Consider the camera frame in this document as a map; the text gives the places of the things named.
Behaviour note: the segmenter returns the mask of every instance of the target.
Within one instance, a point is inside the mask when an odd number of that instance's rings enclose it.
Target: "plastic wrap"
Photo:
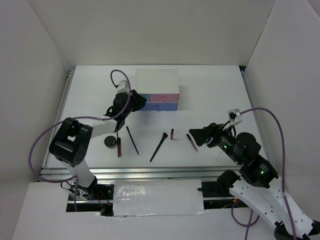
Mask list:
[[[116,181],[114,216],[204,213],[200,180]]]

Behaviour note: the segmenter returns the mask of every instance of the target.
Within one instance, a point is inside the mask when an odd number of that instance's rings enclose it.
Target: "small drawer box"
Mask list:
[[[174,111],[179,102],[179,76],[176,69],[137,70],[136,91],[147,103],[174,103],[170,107],[151,105],[143,110]]]

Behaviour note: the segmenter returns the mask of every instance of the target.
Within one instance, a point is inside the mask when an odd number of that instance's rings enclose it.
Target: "white corner wall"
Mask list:
[[[290,194],[319,221],[320,18],[306,0],[275,1],[245,80],[253,105],[272,110],[281,122]],[[258,121],[280,171],[277,125],[267,113],[259,113]]]
[[[307,0],[311,7],[313,7],[313,10],[318,14],[320,17],[320,1],[319,0]]]
[[[28,189],[34,181],[27,163],[37,135],[58,110],[66,69],[25,0],[0,3],[0,239],[11,239]],[[34,151],[40,169],[48,136]]]
[[[71,67],[247,65],[274,0],[29,0]]]

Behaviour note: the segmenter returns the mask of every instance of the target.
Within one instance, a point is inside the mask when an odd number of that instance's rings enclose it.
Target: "white cardboard panel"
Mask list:
[[[270,109],[279,119],[285,138],[288,191],[301,209],[317,221],[320,207],[314,202],[320,197],[319,66],[319,16],[306,0],[275,1],[245,70],[246,83],[253,105]],[[270,160],[279,172],[279,129],[268,114],[257,116],[272,150]],[[304,184],[297,177],[304,178]]]
[[[77,66],[65,102],[62,119],[76,116],[101,116],[113,104],[116,89],[110,82],[113,69],[124,71],[136,86],[138,69],[176,69],[179,74],[178,111],[132,112],[125,124],[129,127],[139,151],[136,153],[125,127],[119,131],[122,157],[117,149],[108,149],[104,139],[108,134],[90,141],[85,159],[90,168],[145,168],[145,167],[206,167],[235,166],[218,147],[199,147],[196,152],[186,134],[189,129],[203,128],[211,123],[225,123],[228,110],[246,110],[251,107],[247,91],[238,66],[211,65],[113,65]],[[115,82],[124,77],[116,72]],[[163,132],[170,134],[174,129],[174,140],[167,138],[152,162],[150,161]],[[253,134],[261,143],[259,131],[250,112],[236,126],[237,133]],[[48,167],[63,165],[49,155]]]
[[[247,65],[274,0],[28,0],[71,67]]]
[[[232,219],[230,209],[198,215],[101,217],[97,212],[66,212],[68,194],[59,184],[30,183],[12,240],[245,239],[246,229]],[[249,215],[249,209],[235,210],[242,223],[248,222]],[[275,239],[263,220],[249,231],[248,240],[258,239]]]
[[[313,10],[318,14],[320,17],[320,1],[319,0],[307,0],[308,3],[311,5]]]
[[[196,215],[204,212],[200,180],[116,181],[115,216]]]
[[[35,180],[29,149],[54,122],[67,70],[26,0],[0,1],[0,32],[0,239],[10,240],[28,184]],[[49,136],[33,151],[36,171]]]

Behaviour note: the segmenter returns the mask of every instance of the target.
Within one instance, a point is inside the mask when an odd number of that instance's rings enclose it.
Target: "purple cable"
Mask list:
[[[274,118],[276,124],[278,125],[279,131],[280,131],[280,136],[281,136],[281,145],[282,145],[282,174],[281,174],[281,179],[282,179],[282,193],[284,194],[286,192],[286,182],[285,182],[285,174],[286,174],[286,150],[285,150],[285,137],[284,137],[284,132],[282,130],[282,127],[280,125],[279,120],[277,119],[276,115],[270,111],[267,108],[264,107],[253,107],[251,109],[245,110],[240,112],[240,114],[246,114],[248,112],[252,112],[252,111],[256,111],[256,110],[263,110],[268,112],[269,114],[271,114],[271,116]],[[286,209],[288,211],[289,214],[289,218],[290,218],[290,222],[291,222],[291,227],[292,227],[292,232],[293,232],[293,239],[297,240],[297,233],[296,233],[296,227],[295,227],[295,223],[294,223],[294,219],[290,210],[290,206],[288,203],[288,199],[286,196],[283,196],[283,200],[285,202],[285,206]]]
[[[77,116],[77,117],[74,117],[74,119],[94,119],[94,120],[102,120],[102,121],[108,121],[108,120],[112,120],[112,119],[115,119],[117,117],[119,117],[126,109],[126,107],[128,106],[129,104],[129,101],[130,101],[130,97],[131,97],[131,85],[130,85],[130,81],[129,81],[129,78],[128,76],[121,70],[119,69],[114,69],[111,71],[110,73],[110,78],[111,78],[111,81],[112,81],[112,84],[116,87],[115,83],[114,83],[114,80],[113,80],[113,73],[114,72],[119,72],[121,74],[124,75],[125,79],[127,80],[128,82],[128,88],[129,88],[129,93],[128,93],[128,99],[126,100],[126,103],[124,105],[124,107],[122,108],[122,110],[116,114],[115,116],[113,117],[110,117],[110,118],[98,118],[98,117],[95,117],[95,116]],[[40,176],[34,169],[34,167],[32,166],[32,162],[31,162],[31,158],[32,158],[32,153],[34,151],[34,148],[37,144],[37,142],[43,137],[43,135],[45,135],[47,132],[49,132],[51,129],[55,128],[56,126],[62,124],[64,121],[59,121],[57,122],[56,124],[52,125],[51,127],[49,127],[48,129],[44,130],[33,142],[31,148],[30,148],[30,151],[29,151],[29,155],[28,155],[28,165],[29,165],[29,169],[31,171],[31,173],[39,180],[41,181],[44,181],[44,182],[47,182],[47,183],[53,183],[53,184],[58,184],[58,183],[64,183],[64,182],[67,182],[67,181],[70,181],[74,178],[77,178],[77,176],[72,176],[72,177],[69,177],[68,179],[64,179],[64,180],[50,180],[50,179],[46,179],[42,176]]]
[[[239,222],[239,221],[236,219],[236,217],[235,217],[234,209],[235,209],[236,205],[237,205],[238,203],[240,203],[240,202],[241,202],[241,201],[236,201],[236,202],[233,204],[233,206],[232,206],[232,208],[231,208],[232,218],[233,218],[233,220],[234,220],[237,224],[239,224],[239,225],[242,226],[242,227],[252,227],[253,225],[255,225],[255,224],[258,222],[260,216],[258,215],[258,217],[256,218],[256,220],[255,220],[253,223],[251,223],[250,225],[248,225],[248,224],[243,224],[243,223]]]
[[[245,230],[245,237],[244,237],[244,240],[247,240],[248,239],[248,233],[249,233],[249,228],[250,228],[250,224],[251,224],[251,220],[252,220],[252,215],[254,214],[254,211],[251,209],[250,211],[250,218],[249,218],[249,222],[248,222],[248,226],[246,227],[246,230]]]

